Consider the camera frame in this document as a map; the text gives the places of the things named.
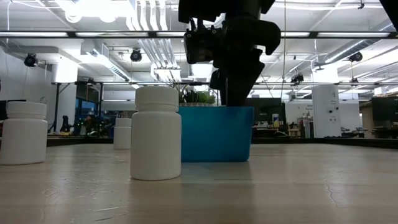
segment blue bin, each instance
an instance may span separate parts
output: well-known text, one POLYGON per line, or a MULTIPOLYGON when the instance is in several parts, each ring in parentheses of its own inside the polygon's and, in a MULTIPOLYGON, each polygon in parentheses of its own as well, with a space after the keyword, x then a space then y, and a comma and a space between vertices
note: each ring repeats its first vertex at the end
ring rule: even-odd
POLYGON ((182 162, 249 159, 253 107, 180 107, 182 162))

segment ceiling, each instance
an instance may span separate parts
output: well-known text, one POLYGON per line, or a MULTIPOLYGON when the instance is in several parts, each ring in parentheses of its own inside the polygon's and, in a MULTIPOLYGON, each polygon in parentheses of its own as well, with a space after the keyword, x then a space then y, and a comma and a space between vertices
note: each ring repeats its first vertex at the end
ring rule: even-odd
MULTIPOLYGON (((28 0, 19 1, 28 4, 29 7, 17 1, 10 4, 10 1, 0 0, 0 30, 7 30, 7 22, 9 21, 10 30, 129 30, 126 25, 125 17, 118 17, 114 22, 105 23, 98 17, 83 17, 77 23, 69 23, 65 19, 65 11, 59 8, 37 8, 37 7, 58 7, 58 4, 51 1, 28 0)), ((115 0, 115 4, 128 4, 128 0, 115 0)), ((276 0, 276 3, 266 15, 261 15, 261 19, 275 22, 281 30, 289 31, 369 31, 383 21, 388 20, 387 14, 384 12, 379 1, 365 0, 365 8, 358 9, 360 0, 287 0, 284 8, 283 0, 276 0), (352 7, 351 9, 331 10, 331 7, 352 7)), ((141 2, 138 4, 137 16, 141 16, 141 2)), ((147 23, 149 25, 149 2, 147 3, 147 23)), ((178 21, 178 0, 166 1, 166 21, 169 30, 185 30, 186 24, 178 21)), ((156 10, 159 20, 159 2, 156 1, 156 10)), ((124 14, 124 7, 118 9, 120 14, 124 14)), ((288 73, 295 68, 303 60, 308 59, 312 55, 325 55, 335 51, 341 46, 347 44, 351 40, 338 39, 288 39, 281 42, 277 50, 270 56, 263 55, 261 61, 266 64, 262 75, 267 77, 269 82, 280 82, 283 74, 288 79, 294 73, 288 73)), ((80 61, 79 76, 93 77, 99 81, 113 81, 113 74, 104 66, 86 62, 86 56, 80 51, 76 51, 76 47, 83 40, 56 40, 56 39, 11 39, 11 44, 21 46, 54 46, 58 47, 69 54, 72 54, 80 61)), ((143 53, 141 62, 131 62, 129 56, 133 48, 141 48, 137 39, 95 39, 96 46, 104 43, 109 48, 109 57, 120 66, 123 70, 130 73, 133 79, 137 81, 153 80, 150 75, 151 61, 148 56, 143 53)), ((172 50, 175 55, 177 64, 181 68, 181 77, 209 77, 210 73, 194 74, 187 64, 185 58, 184 43, 181 39, 171 39, 172 50)), ((377 71, 381 67, 397 61, 397 50, 391 50, 389 53, 372 60, 368 60, 383 52, 393 49, 398 45, 396 40, 382 40, 376 44, 364 49, 361 53, 364 56, 362 62, 353 69, 349 62, 340 61, 335 63, 338 68, 338 76, 340 80, 350 80, 354 75, 364 74, 370 71, 377 71)), ((306 81, 311 81, 312 70, 310 67, 299 71, 304 74, 306 81)), ((386 77, 398 76, 398 67, 392 67, 385 72, 368 76, 362 80, 364 82, 373 82, 386 77)))

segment cable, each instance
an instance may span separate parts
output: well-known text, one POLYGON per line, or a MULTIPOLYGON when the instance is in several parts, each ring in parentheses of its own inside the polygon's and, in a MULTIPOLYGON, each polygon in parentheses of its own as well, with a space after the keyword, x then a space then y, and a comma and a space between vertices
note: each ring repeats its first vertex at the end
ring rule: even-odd
MULTIPOLYGON (((285 0, 285 9, 284 9, 284 21, 285 21, 285 32, 286 32, 286 0, 285 0)), ((284 36, 284 68, 282 73, 282 88, 280 90, 280 98, 282 99, 282 94, 284 93, 284 82, 285 82, 285 66, 286 66, 286 35, 284 36)))
MULTIPOLYGON (((9 79, 8 79, 8 77, 9 77, 9 70, 8 70, 8 61, 7 61, 7 58, 8 58, 8 55, 7 55, 7 45, 6 45, 6 51, 4 52, 4 59, 5 59, 5 61, 6 61, 6 77, 7 77, 7 82, 9 81, 9 79)), ((6 109, 7 109, 7 107, 8 107, 8 99, 6 99, 6 109)))
POLYGON ((48 66, 48 63, 45 62, 45 67, 44 67, 44 83, 45 83, 46 80, 47 80, 47 66, 48 66))
POLYGON ((28 67, 26 67, 24 86, 22 87, 22 99, 25 98, 25 86, 26 86, 26 80, 27 80, 27 71, 28 71, 28 67))
POLYGON ((269 93, 271 94, 271 97, 274 97, 274 96, 272 96, 272 92, 271 92, 271 90, 268 88, 268 84, 267 84, 267 82, 266 82, 266 87, 267 87, 267 89, 268 89, 269 93))
POLYGON ((7 31, 10 31, 10 5, 12 4, 12 1, 8 3, 7 6, 7 31))
POLYGON ((354 80, 354 67, 353 67, 353 62, 351 62, 351 80, 354 80))

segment table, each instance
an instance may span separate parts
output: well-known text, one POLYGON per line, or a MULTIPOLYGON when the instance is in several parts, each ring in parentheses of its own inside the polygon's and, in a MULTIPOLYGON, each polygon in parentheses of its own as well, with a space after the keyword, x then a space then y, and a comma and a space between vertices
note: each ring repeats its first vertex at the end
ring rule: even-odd
POLYGON ((58 146, 0 166, 2 223, 395 223, 398 151, 253 145, 248 162, 185 163, 173 180, 129 178, 129 151, 58 146))

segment ceiling light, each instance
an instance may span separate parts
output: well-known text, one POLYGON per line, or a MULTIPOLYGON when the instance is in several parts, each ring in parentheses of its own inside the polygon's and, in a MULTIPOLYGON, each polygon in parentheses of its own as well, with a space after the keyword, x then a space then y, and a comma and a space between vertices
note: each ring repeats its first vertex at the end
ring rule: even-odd
POLYGON ((109 82, 109 83, 103 83, 104 85, 129 85, 127 82, 109 82))
POLYGON ((184 37, 185 32, 167 32, 159 31, 157 32, 158 37, 184 37))
POLYGON ((281 32, 281 37, 308 37, 309 32, 281 32))
POLYGON ((66 32, 0 32, 0 37, 68 37, 66 32))
POLYGON ((373 38, 373 37, 387 37, 389 32, 320 32, 317 37, 360 37, 360 38, 373 38))
POLYGON ((99 19, 101 19, 101 21, 103 21, 103 22, 110 23, 110 22, 114 22, 116 20, 116 17, 112 16, 112 15, 103 15, 103 16, 100 16, 99 19))
POLYGON ((148 37, 147 32, 77 32, 78 37, 148 37))

